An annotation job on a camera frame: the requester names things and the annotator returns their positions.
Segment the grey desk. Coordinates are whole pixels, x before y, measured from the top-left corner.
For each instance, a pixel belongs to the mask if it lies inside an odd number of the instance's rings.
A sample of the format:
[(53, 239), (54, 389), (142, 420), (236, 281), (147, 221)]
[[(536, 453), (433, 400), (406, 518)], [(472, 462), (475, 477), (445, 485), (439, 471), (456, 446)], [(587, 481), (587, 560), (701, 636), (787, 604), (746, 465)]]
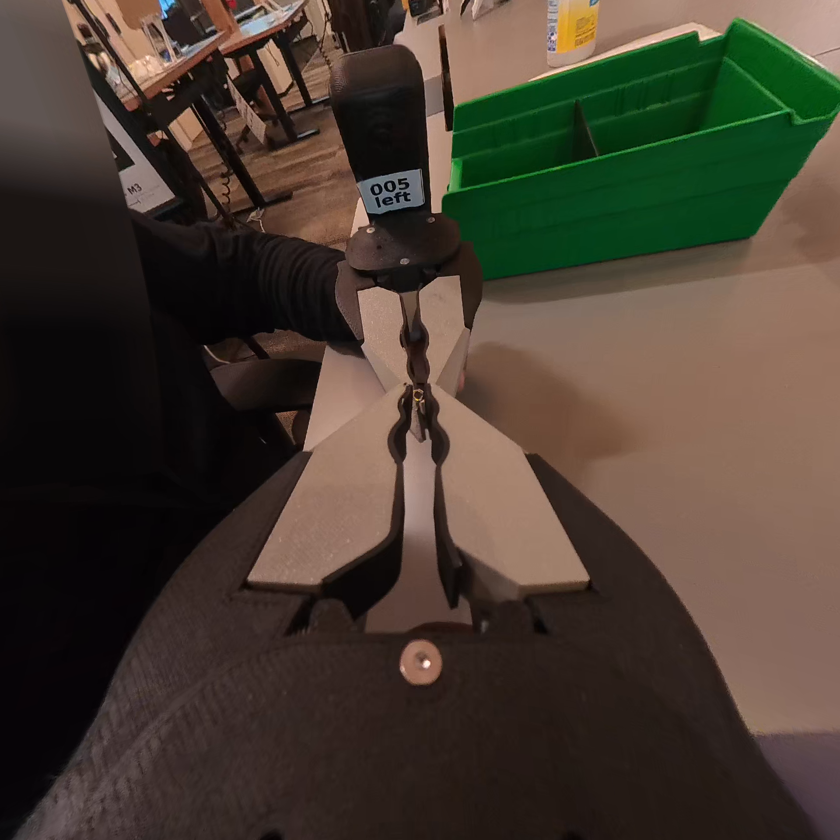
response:
[[(533, 47), (446, 20), (468, 75)], [(837, 193), (804, 163), (750, 237), (490, 280), (469, 410), (591, 577), (318, 660), (285, 838), (838, 838)]]

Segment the black framed marker board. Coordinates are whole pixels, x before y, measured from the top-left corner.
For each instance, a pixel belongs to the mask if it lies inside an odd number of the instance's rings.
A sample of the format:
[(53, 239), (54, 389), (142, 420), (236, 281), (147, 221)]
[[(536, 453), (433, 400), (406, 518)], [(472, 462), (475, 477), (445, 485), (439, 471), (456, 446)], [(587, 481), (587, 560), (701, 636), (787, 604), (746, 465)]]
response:
[(163, 218), (185, 203), (160, 153), (114, 96), (93, 91), (129, 209)]

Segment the wooden top desk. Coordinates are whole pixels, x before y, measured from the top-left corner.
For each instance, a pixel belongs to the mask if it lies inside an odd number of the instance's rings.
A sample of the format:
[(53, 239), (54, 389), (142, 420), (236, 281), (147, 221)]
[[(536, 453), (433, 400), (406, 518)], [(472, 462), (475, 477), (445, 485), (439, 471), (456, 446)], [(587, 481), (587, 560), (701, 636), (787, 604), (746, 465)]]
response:
[[(98, 26), (97, 20), (89, 12), (88, 7), (83, 2), (71, 4), (80, 11), (89, 26), (102, 39), (103, 45), (118, 65), (120, 72), (128, 79), (131, 93), (122, 100), (125, 109), (144, 113), (149, 119), (155, 121), (156, 127), (163, 132), (169, 130), (172, 122), (183, 111), (192, 110), (221, 161), (245, 191), (249, 199), (247, 207), (249, 211), (263, 211), (267, 207), (291, 200), (292, 191), (274, 191), (265, 196), (259, 190), (239, 152), (229, 140), (226, 130), (210, 108), (207, 93), (220, 87), (222, 78), (227, 77), (226, 59), (247, 58), (251, 63), (251, 68), (245, 74), (257, 85), (258, 90), (264, 92), (270, 108), (268, 122), (279, 125), (282, 131), (282, 135), (267, 133), (269, 147), (280, 150), (319, 134), (318, 129), (299, 131), (292, 119), (293, 114), (329, 100), (328, 98), (319, 100), (310, 98), (300, 69), (294, 60), (291, 43), (286, 37), (289, 27), (302, 16), (306, 2), (295, 2), (286, 12), (273, 13), (258, 19), (245, 34), (219, 32), (214, 37), (195, 45), (189, 56), (172, 62), (164, 72), (142, 83), (136, 80), (120, 55), (111, 48), (104, 30)], [(290, 70), (292, 80), (303, 98), (303, 104), (292, 111), (284, 108), (281, 96), (259, 55), (259, 50), (264, 48), (269, 41), (277, 43)]]

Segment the green plastic bin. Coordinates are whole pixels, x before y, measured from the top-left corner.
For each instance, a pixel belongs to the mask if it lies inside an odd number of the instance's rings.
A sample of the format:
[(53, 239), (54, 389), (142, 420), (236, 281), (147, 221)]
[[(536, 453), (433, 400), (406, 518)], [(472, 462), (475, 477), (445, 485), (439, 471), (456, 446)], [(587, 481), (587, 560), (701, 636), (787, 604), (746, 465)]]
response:
[(443, 212), (486, 280), (750, 238), (838, 110), (736, 18), (456, 105)]

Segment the wipes canister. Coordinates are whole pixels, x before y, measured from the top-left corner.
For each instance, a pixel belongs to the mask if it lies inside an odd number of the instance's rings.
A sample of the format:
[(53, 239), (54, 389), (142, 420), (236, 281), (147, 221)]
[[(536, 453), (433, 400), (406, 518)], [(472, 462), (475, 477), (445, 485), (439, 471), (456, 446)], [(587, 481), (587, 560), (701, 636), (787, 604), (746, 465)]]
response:
[(547, 62), (550, 68), (575, 65), (592, 56), (599, 1), (547, 2)]

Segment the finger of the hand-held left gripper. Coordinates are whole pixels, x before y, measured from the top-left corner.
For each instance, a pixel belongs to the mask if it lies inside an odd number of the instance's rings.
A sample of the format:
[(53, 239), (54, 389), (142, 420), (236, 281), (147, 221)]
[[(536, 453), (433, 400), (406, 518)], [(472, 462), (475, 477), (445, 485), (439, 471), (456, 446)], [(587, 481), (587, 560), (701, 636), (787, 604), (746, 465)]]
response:
[(364, 336), (362, 352), (383, 390), (389, 392), (409, 384), (401, 296), (381, 287), (359, 290), (359, 308)]
[(413, 293), (413, 384), (460, 389), (466, 372), (470, 328), (466, 325), (460, 276), (439, 276)]

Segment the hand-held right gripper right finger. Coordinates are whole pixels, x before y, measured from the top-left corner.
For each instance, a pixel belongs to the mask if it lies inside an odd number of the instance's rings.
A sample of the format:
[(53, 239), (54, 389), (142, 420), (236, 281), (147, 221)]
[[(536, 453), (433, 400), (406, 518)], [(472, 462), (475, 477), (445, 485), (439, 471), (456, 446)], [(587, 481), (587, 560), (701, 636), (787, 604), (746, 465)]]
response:
[(448, 606), (585, 590), (591, 577), (524, 450), (441, 388), (425, 388), (424, 408)]

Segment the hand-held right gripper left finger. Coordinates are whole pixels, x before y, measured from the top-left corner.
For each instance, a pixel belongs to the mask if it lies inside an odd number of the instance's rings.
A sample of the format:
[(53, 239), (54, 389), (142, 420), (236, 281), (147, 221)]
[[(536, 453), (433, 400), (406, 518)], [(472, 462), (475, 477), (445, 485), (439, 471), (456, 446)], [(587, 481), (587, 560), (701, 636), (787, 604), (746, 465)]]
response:
[(358, 619), (394, 587), (412, 392), (397, 385), (304, 454), (250, 588), (340, 601)]

